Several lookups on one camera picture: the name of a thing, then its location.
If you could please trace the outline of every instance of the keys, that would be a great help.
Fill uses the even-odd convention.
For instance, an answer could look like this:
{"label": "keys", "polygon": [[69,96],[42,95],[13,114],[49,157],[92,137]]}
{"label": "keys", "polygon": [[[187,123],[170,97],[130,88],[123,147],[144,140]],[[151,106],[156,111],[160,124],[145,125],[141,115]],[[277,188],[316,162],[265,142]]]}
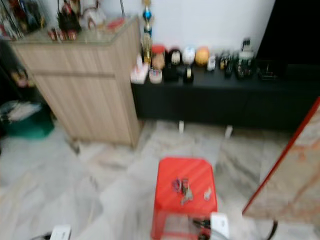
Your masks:
{"label": "keys", "polygon": [[183,194],[183,198],[180,202],[182,206],[194,199],[194,195],[189,187],[189,180],[187,178],[176,178],[172,181],[172,187],[175,192]]}
{"label": "keys", "polygon": [[211,187],[209,187],[209,189],[203,194],[204,200],[209,201],[211,198],[211,193],[212,193],[212,190],[211,190]]}
{"label": "keys", "polygon": [[191,189],[188,187],[184,197],[181,199],[181,205],[184,205],[185,203],[187,203],[188,201],[192,201],[194,199],[194,195],[192,194]]}

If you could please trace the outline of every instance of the wooden cabinet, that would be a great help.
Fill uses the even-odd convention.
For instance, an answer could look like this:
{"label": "wooden cabinet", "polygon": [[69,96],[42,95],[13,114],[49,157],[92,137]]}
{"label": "wooden cabinet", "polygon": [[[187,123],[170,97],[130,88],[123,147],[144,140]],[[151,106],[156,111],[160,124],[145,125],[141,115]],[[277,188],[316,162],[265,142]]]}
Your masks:
{"label": "wooden cabinet", "polygon": [[141,125],[130,72],[139,38],[135,17],[106,45],[14,43],[13,48],[72,139],[135,146]]}

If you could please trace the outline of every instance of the green basket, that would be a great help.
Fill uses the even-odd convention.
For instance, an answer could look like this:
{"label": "green basket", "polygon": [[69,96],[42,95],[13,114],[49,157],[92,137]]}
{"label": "green basket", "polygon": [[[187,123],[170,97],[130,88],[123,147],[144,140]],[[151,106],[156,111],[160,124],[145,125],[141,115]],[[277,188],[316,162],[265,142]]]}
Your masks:
{"label": "green basket", "polygon": [[2,118],[1,124],[8,136],[27,139],[45,138],[54,129],[50,108],[46,105],[41,105],[37,112],[22,120],[8,121]]}

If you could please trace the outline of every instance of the jar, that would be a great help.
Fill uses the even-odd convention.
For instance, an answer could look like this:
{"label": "jar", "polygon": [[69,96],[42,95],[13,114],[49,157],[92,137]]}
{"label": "jar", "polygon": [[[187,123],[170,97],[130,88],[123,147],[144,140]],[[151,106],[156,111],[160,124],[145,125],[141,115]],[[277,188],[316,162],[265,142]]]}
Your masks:
{"label": "jar", "polygon": [[154,69],[163,69],[166,65],[165,61],[166,48],[161,44],[152,45],[151,47],[151,60]]}

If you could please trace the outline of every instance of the orange ball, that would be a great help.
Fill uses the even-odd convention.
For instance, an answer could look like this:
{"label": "orange ball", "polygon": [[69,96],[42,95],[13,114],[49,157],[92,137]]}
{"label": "orange ball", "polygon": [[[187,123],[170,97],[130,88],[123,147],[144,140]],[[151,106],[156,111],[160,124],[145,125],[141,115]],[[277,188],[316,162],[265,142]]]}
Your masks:
{"label": "orange ball", "polygon": [[199,66],[205,66],[210,57],[209,49],[206,46],[199,47],[195,53],[195,63]]}

